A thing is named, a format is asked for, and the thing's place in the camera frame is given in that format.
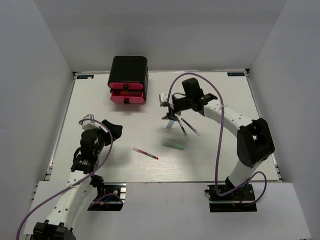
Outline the pink top drawer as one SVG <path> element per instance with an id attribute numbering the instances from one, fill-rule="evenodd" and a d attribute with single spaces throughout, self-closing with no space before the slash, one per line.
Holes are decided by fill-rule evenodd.
<path id="1" fill-rule="evenodd" d="M 109 82 L 108 86 L 113 90 L 142 90 L 144 85 L 140 82 L 114 81 Z"/>

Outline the pink drawer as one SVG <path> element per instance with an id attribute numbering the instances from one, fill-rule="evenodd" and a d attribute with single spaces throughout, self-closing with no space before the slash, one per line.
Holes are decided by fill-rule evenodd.
<path id="1" fill-rule="evenodd" d="M 140 82 L 114 81 L 109 82 L 108 86 L 113 90 L 142 90 L 144 85 Z"/>
<path id="2" fill-rule="evenodd" d="M 128 95 L 120 95 L 120 91 L 129 91 Z M 111 91 L 110 100 L 114 103 L 123 104 L 142 104 L 146 101 L 145 94 L 142 90 L 120 90 L 113 89 Z"/>

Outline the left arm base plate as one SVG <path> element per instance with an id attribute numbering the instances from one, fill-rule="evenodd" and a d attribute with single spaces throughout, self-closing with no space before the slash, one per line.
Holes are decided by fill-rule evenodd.
<path id="1" fill-rule="evenodd" d="M 88 211 L 120 212 L 123 208 L 127 184 L 105 182 L 102 176 L 91 177 L 90 185 L 96 188 L 97 195 L 88 207 Z"/>

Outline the green gel pen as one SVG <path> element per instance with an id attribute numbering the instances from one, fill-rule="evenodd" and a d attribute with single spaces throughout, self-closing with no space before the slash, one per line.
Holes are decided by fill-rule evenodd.
<path id="1" fill-rule="evenodd" d="M 184 126 L 183 126 L 183 124 L 181 123 L 181 121 L 180 121 L 179 118 L 177 119 L 177 122 L 178 122 L 178 124 L 179 124 L 179 126 L 180 126 L 180 128 L 181 128 L 181 130 L 182 130 L 182 132 L 183 132 L 183 134 L 184 134 L 184 136 L 185 136 L 185 137 L 188 136 L 188 134 L 187 134 L 187 132 L 186 132 L 186 130 L 185 130 L 185 128 L 184 128 Z"/>

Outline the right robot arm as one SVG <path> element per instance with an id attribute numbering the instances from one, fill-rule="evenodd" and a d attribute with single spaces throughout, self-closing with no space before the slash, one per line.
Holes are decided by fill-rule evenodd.
<path id="1" fill-rule="evenodd" d="M 193 110 L 220 125 L 215 170 L 219 169 L 223 131 L 228 130 L 236 137 L 236 154 L 238 161 L 232 173 L 226 178 L 226 190 L 216 193 L 220 197 L 228 196 L 236 200 L 244 193 L 244 186 L 257 175 L 256 169 L 275 151 L 271 131 L 263 118 L 246 117 L 229 108 L 220 92 L 204 93 L 195 74 L 193 78 L 182 82 L 183 94 L 180 98 L 172 92 L 160 93 L 159 103 L 167 107 L 165 119 L 178 121 L 183 111 Z"/>

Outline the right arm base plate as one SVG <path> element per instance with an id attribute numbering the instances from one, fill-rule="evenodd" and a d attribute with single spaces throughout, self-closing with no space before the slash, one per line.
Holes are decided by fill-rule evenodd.
<path id="1" fill-rule="evenodd" d="M 204 193 L 209 198 L 211 213 L 249 213 L 257 212 L 253 186 L 251 184 L 225 196 L 218 196 L 215 185 L 208 185 Z"/>

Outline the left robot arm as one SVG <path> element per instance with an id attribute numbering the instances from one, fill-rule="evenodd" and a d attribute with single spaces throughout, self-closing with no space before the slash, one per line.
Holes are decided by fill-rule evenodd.
<path id="1" fill-rule="evenodd" d="M 66 186 L 42 203 L 34 207 L 27 216 L 49 201 L 57 198 L 51 213 L 43 222 L 37 222 L 33 228 L 34 240 L 74 240 L 74 217 L 81 204 L 85 202 L 86 192 L 96 200 L 102 200 L 114 193 L 106 193 L 104 179 L 96 175 L 105 161 L 99 161 L 104 147 L 112 147 L 114 141 L 122 136 L 123 126 L 113 124 L 106 119 L 98 121 L 84 118 L 79 121 L 83 132 L 80 146 L 73 155 L 72 166 Z"/>

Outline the green highlighter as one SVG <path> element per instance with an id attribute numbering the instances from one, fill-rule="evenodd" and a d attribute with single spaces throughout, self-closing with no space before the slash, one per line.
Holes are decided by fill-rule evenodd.
<path id="1" fill-rule="evenodd" d="M 161 145 L 164 147 L 177 149 L 177 150 L 181 150 L 181 151 L 183 151 L 185 149 L 185 146 L 183 144 L 172 143 L 169 141 L 162 141 Z"/>

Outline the blue highlighter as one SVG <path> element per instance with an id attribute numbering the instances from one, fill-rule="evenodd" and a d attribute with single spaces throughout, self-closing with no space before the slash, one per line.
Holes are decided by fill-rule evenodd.
<path id="1" fill-rule="evenodd" d="M 175 123 L 175 121 L 172 120 L 172 119 L 170 119 L 170 120 L 168 121 L 168 123 L 167 123 L 164 131 L 165 131 L 166 133 L 169 133 L 169 132 L 171 131 L 174 123 Z"/>

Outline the purple gel pen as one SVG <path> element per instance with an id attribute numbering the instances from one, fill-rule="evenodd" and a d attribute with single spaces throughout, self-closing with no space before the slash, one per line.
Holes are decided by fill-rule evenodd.
<path id="1" fill-rule="evenodd" d="M 190 124 L 188 123 L 184 118 L 181 118 L 181 120 L 197 135 L 201 136 L 201 134 Z"/>

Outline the orange highlighter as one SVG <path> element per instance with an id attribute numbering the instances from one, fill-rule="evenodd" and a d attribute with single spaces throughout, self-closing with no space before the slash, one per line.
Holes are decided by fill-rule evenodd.
<path id="1" fill-rule="evenodd" d="M 127 90 L 120 91 L 120 95 L 129 95 L 129 94 L 130 94 L 130 92 Z"/>

